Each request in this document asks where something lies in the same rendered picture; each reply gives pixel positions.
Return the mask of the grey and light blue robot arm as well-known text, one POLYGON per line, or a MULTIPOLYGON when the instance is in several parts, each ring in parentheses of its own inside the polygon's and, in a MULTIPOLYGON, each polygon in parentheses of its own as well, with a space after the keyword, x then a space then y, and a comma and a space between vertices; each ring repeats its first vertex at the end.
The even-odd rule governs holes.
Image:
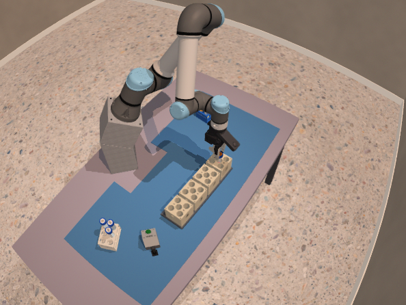
POLYGON ((149 69, 135 68, 130 71, 120 95, 111 104, 112 114, 123 122, 136 121, 145 96, 169 86, 177 67, 176 98, 170 106, 171 116, 182 120, 202 110, 211 115, 214 129, 224 130, 228 126, 228 98, 223 95, 212 97, 195 89, 198 41, 222 26, 224 20, 224 11, 218 5, 188 5, 178 19, 178 37, 160 61, 155 61, 149 69))

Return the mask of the beige sloped desk with green button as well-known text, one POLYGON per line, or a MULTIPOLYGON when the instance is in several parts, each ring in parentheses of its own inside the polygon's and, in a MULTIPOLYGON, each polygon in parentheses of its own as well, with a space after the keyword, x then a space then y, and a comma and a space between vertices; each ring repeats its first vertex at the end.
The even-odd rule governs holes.
POLYGON ((141 230, 142 239, 145 245, 146 250, 153 250, 151 251, 152 254, 158 254, 156 248, 160 248, 159 240, 157 238, 157 232, 155 228, 151 228, 149 230, 141 230))

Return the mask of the light blue bench mat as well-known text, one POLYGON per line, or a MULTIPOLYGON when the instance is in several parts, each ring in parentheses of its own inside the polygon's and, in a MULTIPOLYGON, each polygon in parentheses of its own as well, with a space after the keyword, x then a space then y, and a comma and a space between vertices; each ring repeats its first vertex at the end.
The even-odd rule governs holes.
POLYGON ((240 146, 223 154, 232 170, 181 229, 161 215, 213 154, 205 141, 209 126, 196 113, 173 119, 151 143, 166 155, 129 193, 115 181, 65 240, 100 273, 141 305, 151 305, 199 246, 237 195, 279 132, 279 128, 229 104, 227 130, 240 146), (100 218, 121 228, 117 251, 101 248, 100 218), (141 230, 155 228, 158 254, 146 250, 141 230))

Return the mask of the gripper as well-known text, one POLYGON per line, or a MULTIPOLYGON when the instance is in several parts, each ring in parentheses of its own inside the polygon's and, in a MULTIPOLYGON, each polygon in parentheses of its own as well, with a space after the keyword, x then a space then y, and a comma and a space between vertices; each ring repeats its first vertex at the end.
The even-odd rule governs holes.
MULTIPOLYGON (((211 126, 211 121, 208 121, 207 125, 211 126)), ((215 154, 215 158, 218 159, 220 150, 221 152, 224 152, 226 144, 218 137, 216 133, 224 132, 227 129, 227 127, 224 130, 216 130, 212 126, 210 129, 210 126, 209 130, 205 133, 205 141, 211 145, 213 144, 213 147, 209 146, 209 150, 213 152, 215 154)))

